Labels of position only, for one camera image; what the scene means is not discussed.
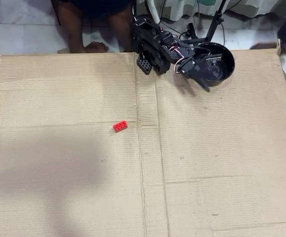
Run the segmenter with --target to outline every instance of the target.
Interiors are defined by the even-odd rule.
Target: robotic arm
[[[132,35],[138,42],[140,55],[137,64],[145,74],[150,73],[152,66],[157,73],[166,73],[174,64],[175,73],[195,80],[207,92],[210,91],[205,78],[208,73],[214,73],[222,54],[213,54],[207,48],[183,43],[145,18],[134,22]]]

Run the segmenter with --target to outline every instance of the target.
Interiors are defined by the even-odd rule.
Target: cable
[[[177,71],[176,71],[176,67],[177,67],[177,64],[184,59],[184,56],[183,56],[177,49],[175,49],[175,48],[174,48],[174,51],[176,51],[176,52],[177,52],[178,54],[180,54],[180,56],[181,56],[181,58],[175,63],[175,67],[174,67],[175,73],[179,74],[180,72],[177,72]]]
[[[210,49],[208,49],[208,48],[204,48],[204,47],[200,47],[200,46],[183,46],[183,45],[170,45],[170,44],[168,44],[168,43],[165,43],[163,40],[162,40],[162,43],[163,44],[165,44],[167,47],[177,47],[177,48],[200,48],[200,49],[204,49],[204,50],[207,50],[207,51],[210,51],[211,52],[211,50]]]
[[[173,31],[175,31],[175,32],[177,32],[179,35],[181,34],[179,31],[176,31],[175,29],[173,29],[173,28],[171,28],[171,27],[169,27],[168,25],[166,25],[164,22],[160,22],[160,23],[162,23],[163,25],[165,25],[167,28],[169,28],[169,29],[171,29],[171,30],[173,30]]]
[[[224,26],[223,26],[222,23],[221,23],[221,26],[222,26],[222,28],[223,28],[223,38],[224,38],[223,46],[225,46],[225,30],[224,30]]]
[[[165,4],[166,4],[166,1],[167,1],[167,0],[164,0],[163,8],[162,8],[162,13],[161,13],[161,17],[159,18],[159,23],[158,23],[158,25],[161,24],[161,22],[162,22],[163,11],[164,11],[164,7],[165,7]]]
[[[181,38],[181,36],[184,36],[183,34],[187,34],[187,32],[182,32],[181,34],[180,34],[180,36],[179,36],[179,38],[178,39],[180,39]]]
[[[226,9],[225,11],[231,10],[233,7],[235,7],[237,4],[239,4],[242,0],[239,0],[235,5],[233,5],[231,8]]]
[[[166,26],[167,28],[177,32],[179,35],[181,35],[181,32],[179,31],[176,31],[175,29],[171,28],[170,26],[166,25],[164,22],[162,22],[162,17],[163,17],[163,12],[164,12],[164,7],[165,7],[165,4],[166,4],[167,0],[164,0],[164,3],[163,3],[163,7],[162,7],[162,13],[161,13],[161,17],[160,17],[160,20],[159,20],[159,23],[158,23],[158,26],[159,24],[163,24],[164,26]]]

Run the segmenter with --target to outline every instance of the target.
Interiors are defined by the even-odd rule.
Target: black bowl
[[[214,42],[202,43],[199,46],[211,50],[211,54],[222,54],[222,61],[219,62],[221,66],[222,75],[216,79],[205,78],[209,86],[219,85],[224,80],[228,79],[235,69],[235,59],[231,51],[228,50],[225,46]],[[201,56],[202,54],[208,54],[207,50],[201,48],[195,49],[194,52],[196,54],[196,57]]]

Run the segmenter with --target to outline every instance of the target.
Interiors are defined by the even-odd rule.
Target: black wire
[[[223,26],[222,23],[221,23],[221,26],[222,26],[222,28],[223,28],[223,38],[224,38],[223,46],[225,46],[225,30],[224,30],[224,26]]]
[[[204,47],[200,47],[200,46],[183,46],[183,45],[174,45],[174,44],[168,44],[168,43],[165,43],[163,40],[162,40],[163,44],[165,44],[166,46],[168,47],[179,47],[179,48],[201,48],[201,49],[204,49],[204,50],[207,50],[207,51],[210,51],[210,49],[208,48],[204,48]]]
[[[173,28],[169,27],[169,26],[168,26],[168,25],[166,25],[164,22],[160,22],[160,23],[162,23],[163,25],[165,25],[165,26],[166,26],[166,27],[168,27],[169,29],[171,29],[171,30],[173,30],[173,31],[177,32],[178,34],[181,34],[181,32],[176,31],[175,29],[173,29]]]
[[[225,11],[231,10],[233,7],[235,7],[237,4],[239,4],[242,0],[239,0],[238,3],[236,3],[235,5],[233,5],[231,8],[226,9]]]
[[[170,26],[168,26],[168,25],[166,25],[164,22],[162,22],[162,17],[163,17],[163,12],[164,12],[164,7],[165,7],[166,2],[167,2],[167,0],[164,0],[163,7],[162,7],[162,13],[161,13],[161,17],[160,17],[160,21],[159,21],[159,23],[158,23],[158,26],[159,26],[159,24],[162,23],[162,24],[165,25],[167,28],[169,28],[169,29],[171,29],[171,30],[173,30],[173,31],[175,31],[175,32],[177,32],[178,34],[181,35],[181,32],[176,31],[175,29],[171,28]]]
[[[181,38],[181,36],[184,36],[183,34],[187,34],[187,32],[182,32],[182,33],[180,34],[180,36],[179,36],[179,39]]]

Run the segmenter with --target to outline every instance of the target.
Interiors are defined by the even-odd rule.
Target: black shorts
[[[71,2],[83,12],[84,16],[96,18],[124,10],[130,0],[60,0]]]

